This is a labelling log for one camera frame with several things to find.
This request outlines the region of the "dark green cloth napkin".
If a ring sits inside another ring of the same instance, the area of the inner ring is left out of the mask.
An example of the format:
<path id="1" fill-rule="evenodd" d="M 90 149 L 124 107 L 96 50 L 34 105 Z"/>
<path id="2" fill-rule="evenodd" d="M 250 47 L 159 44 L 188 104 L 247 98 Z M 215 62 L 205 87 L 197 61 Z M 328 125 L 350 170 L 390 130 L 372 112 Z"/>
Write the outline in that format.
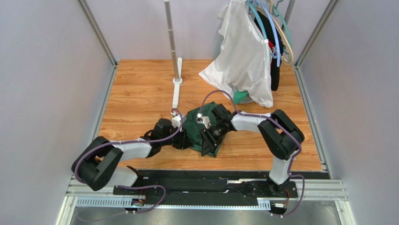
<path id="1" fill-rule="evenodd" d="M 188 136 L 189 136 L 191 142 L 193 143 L 193 146 L 191 147 L 191 149 L 201 152 L 201 148 L 202 148 L 202 138 L 200 135 L 200 131 L 205 129 L 205 126 L 203 124 L 198 124 L 196 122 L 197 114 L 199 113 L 200 109 L 202 109 L 201 113 L 204 116 L 209 117 L 210 125 L 211 124 L 214 125 L 216 123 L 216 118 L 211 113 L 211 110 L 213 110 L 216 106 L 217 106 L 217 103 L 211 102 L 211 103 L 203 105 L 203 107 L 198 107 L 193 110 L 190 110 L 187 113 L 186 121 L 183 124 L 183 128 L 186 129 Z M 216 150 L 216 152 L 214 154 L 208 153 L 207 155 L 209 155 L 211 157 L 217 157 L 217 153 L 218 153 L 220 147 Z"/>

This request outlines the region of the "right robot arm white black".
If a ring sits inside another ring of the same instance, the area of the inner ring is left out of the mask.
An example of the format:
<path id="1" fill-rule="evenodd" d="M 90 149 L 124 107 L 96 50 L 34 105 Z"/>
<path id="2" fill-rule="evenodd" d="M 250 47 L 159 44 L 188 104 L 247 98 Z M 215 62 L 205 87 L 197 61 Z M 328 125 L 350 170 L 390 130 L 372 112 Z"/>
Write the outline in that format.
<path id="1" fill-rule="evenodd" d="M 202 123 L 205 126 L 200 131 L 202 156 L 216 150 L 228 132 L 260 133 L 273 154 L 269 179 L 277 186 L 289 181 L 292 160 L 301 150 L 304 135 L 284 111 L 275 110 L 273 113 L 266 114 L 230 112 L 224 105 L 219 104 L 211 113 L 216 119 L 214 123 L 201 112 L 197 114 L 197 123 Z"/>

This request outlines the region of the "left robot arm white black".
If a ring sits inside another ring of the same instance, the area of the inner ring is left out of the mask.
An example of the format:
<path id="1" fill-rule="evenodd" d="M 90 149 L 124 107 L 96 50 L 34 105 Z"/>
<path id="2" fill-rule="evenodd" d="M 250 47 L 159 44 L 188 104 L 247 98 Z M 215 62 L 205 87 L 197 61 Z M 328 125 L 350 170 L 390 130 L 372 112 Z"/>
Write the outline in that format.
<path id="1" fill-rule="evenodd" d="M 74 161 L 71 170 L 75 178 L 93 191 L 106 185 L 132 186 L 138 178 L 134 169 L 118 169 L 120 162 L 134 158 L 150 158 L 163 146 L 186 149 L 192 146 L 183 123 L 185 116 L 171 120 L 159 119 L 152 130 L 144 136 L 129 141 L 110 141 L 103 136 L 95 138 Z"/>

